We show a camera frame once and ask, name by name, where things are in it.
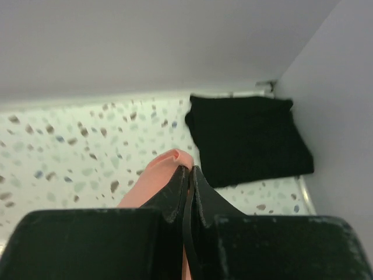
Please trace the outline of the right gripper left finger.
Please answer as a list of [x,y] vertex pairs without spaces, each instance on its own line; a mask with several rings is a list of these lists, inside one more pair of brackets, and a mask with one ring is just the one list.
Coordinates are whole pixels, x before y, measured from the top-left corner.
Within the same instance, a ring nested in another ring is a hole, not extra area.
[[167,184],[141,206],[145,220],[138,233],[139,279],[181,279],[182,220],[188,194],[186,167],[178,166]]

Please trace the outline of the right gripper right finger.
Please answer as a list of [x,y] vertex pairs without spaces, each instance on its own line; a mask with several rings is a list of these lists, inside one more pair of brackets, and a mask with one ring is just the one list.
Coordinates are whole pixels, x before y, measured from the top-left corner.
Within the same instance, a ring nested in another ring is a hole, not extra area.
[[215,216],[245,216],[209,185],[199,166],[189,174],[189,271],[192,279],[220,276]]

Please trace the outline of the pink t shirt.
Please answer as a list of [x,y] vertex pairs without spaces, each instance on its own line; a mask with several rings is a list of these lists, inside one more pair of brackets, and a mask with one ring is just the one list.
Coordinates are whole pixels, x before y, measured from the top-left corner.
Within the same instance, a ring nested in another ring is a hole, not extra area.
[[139,176],[135,185],[123,196],[119,208],[139,208],[161,191],[179,166],[191,170],[193,157],[180,149],[171,149],[154,158]]

